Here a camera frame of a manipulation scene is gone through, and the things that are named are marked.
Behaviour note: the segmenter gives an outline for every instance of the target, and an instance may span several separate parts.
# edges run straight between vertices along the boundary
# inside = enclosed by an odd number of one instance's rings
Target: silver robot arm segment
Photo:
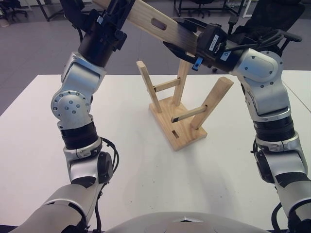
[[[299,135],[294,131],[283,61],[272,52],[246,50],[230,72],[238,76],[260,151],[255,158],[261,177],[273,183],[289,218],[291,231],[311,223],[311,181]]]

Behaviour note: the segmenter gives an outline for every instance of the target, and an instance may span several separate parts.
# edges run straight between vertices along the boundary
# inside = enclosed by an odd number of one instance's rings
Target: cable
[[[119,153],[116,149],[116,146],[111,141],[109,141],[108,139],[103,138],[103,137],[101,137],[101,140],[107,144],[107,147],[111,147],[114,151],[112,167],[113,167],[113,173],[115,173],[115,171],[117,170],[117,168],[119,166],[119,159],[120,159]],[[102,232],[102,221],[101,221],[101,217],[100,217],[99,211],[98,211],[98,200],[99,200],[99,198],[101,198],[101,195],[103,194],[102,190],[107,184],[108,183],[105,183],[102,186],[101,191],[99,192],[97,200],[96,200],[96,205],[95,205],[96,229],[93,230],[93,233],[101,233]]]
[[[254,139],[253,150],[251,150],[251,153],[255,155],[256,152],[258,152],[258,144],[257,144],[256,139]]]
[[[82,40],[83,40],[82,31],[81,31],[81,29],[80,29],[80,28],[77,28],[77,31],[78,31],[78,33],[79,33],[79,38],[80,38],[80,43],[81,43],[81,42],[82,42]]]
[[[102,221],[101,221],[101,217],[98,212],[98,200],[96,201],[96,205],[95,205],[95,216],[96,216],[96,231],[101,233],[102,232]]]
[[[108,139],[106,138],[103,138],[101,137],[102,141],[105,142],[107,144],[108,147],[111,147],[114,151],[114,155],[113,155],[113,162],[112,162],[112,166],[113,166],[113,173],[117,170],[118,166],[119,166],[119,153],[116,149],[116,146],[111,142],[109,141]]]
[[[233,48],[225,49],[224,52],[236,51],[236,50],[242,50],[242,49],[262,49],[262,48],[266,48],[266,47],[278,44],[283,38],[284,38],[284,35],[282,33],[282,30],[273,30],[265,34],[264,36],[261,36],[256,41],[255,44],[239,45]]]
[[[272,223],[272,226],[273,226],[273,229],[275,230],[276,233],[282,233],[280,227],[278,226],[278,223],[277,223],[277,213],[278,211],[280,210],[280,208],[282,207],[282,204],[281,202],[275,207],[275,209],[273,210],[272,214],[271,214],[271,223]]]

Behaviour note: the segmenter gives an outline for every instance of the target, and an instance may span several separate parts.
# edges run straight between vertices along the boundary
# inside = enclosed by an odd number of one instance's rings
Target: chair leg
[[[204,14],[204,12],[202,11],[202,9],[201,9],[201,4],[199,4],[199,8],[198,8],[198,16],[200,16],[200,14],[202,14],[202,18],[204,18],[205,17],[205,14]]]

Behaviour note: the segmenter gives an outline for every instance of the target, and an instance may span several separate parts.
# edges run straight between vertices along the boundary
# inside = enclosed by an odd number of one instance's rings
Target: wooden plank
[[[162,113],[157,112],[156,106],[153,103],[149,105],[149,108],[174,150],[179,150],[207,136],[206,131],[202,127],[195,130],[190,126],[191,118],[184,119],[174,124],[171,123],[172,116],[187,111],[182,103],[176,107],[173,104],[173,97],[160,100],[159,103],[163,111]]]
[[[184,113],[181,113],[179,115],[173,116],[172,119],[171,119],[171,122],[175,123],[175,122],[178,122],[180,120],[186,119],[188,117],[197,115],[199,113],[204,112],[206,110],[206,108],[207,108],[206,106],[200,106],[198,108],[194,108],[194,109],[189,110],[187,112],[184,112]]]
[[[163,90],[166,90],[168,88],[171,88],[173,86],[177,86],[177,85],[179,85],[179,83],[180,83],[180,79],[174,79],[174,80],[171,80],[171,81],[168,81],[165,83],[161,83],[159,85],[155,85],[154,89],[155,89],[155,92],[159,92],[159,91],[163,91]]]
[[[191,126],[194,129],[198,129],[202,126],[203,122],[222,100],[232,85],[233,82],[226,77],[221,77],[217,80],[216,84],[213,86],[212,90],[202,104],[202,106],[207,106],[206,110],[196,115],[191,121]]]
[[[154,90],[154,86],[152,85],[152,82],[150,80],[150,76],[149,76],[147,67],[145,66],[145,64],[142,61],[138,61],[138,62],[136,62],[136,64],[138,66],[138,69],[140,71],[142,79],[144,80],[144,82],[147,86],[147,90],[148,90],[148,93],[150,95],[150,98],[151,98],[152,102],[155,104],[156,111],[158,113],[161,113],[162,110],[161,110],[159,101],[156,97],[156,92]]]
[[[110,0],[93,0],[93,2],[107,9]],[[127,19],[162,41],[177,45],[191,54],[196,53],[198,37],[196,34],[183,28],[176,21],[142,0],[135,1]]]
[[[180,84],[175,87],[173,102],[175,106],[178,106],[181,101],[181,96],[183,95],[186,77],[190,69],[190,63],[180,59],[177,79],[180,79]]]

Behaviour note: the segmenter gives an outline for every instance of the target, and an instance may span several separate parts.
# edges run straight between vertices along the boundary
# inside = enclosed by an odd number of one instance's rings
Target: black office chair
[[[199,7],[193,11],[188,11],[188,14],[190,17],[192,17],[192,14],[194,13],[198,13],[198,16],[202,15],[202,18],[205,17],[205,14],[204,12],[207,12],[208,16],[210,16],[210,11],[207,10],[207,9],[204,9],[204,8],[201,8],[201,5],[204,5],[204,4],[209,4],[209,3],[212,3],[214,0],[190,0],[196,4],[199,4]]]
[[[5,17],[7,17],[10,14],[13,21],[15,21],[17,14],[22,14],[26,18],[28,17],[27,11],[16,10],[16,8],[21,8],[19,0],[3,0],[3,1],[0,1],[0,7],[4,11]]]
[[[285,47],[289,42],[300,42],[300,36],[288,33],[293,24],[299,19],[305,10],[305,6],[300,3],[300,0],[259,0],[252,17],[244,26],[239,26],[232,33],[232,29],[238,22],[238,17],[232,16],[229,20],[228,40],[231,40],[238,45],[254,44],[261,36],[275,30],[283,31],[285,42],[281,47],[272,45],[256,49],[257,51],[272,51],[282,56]]]

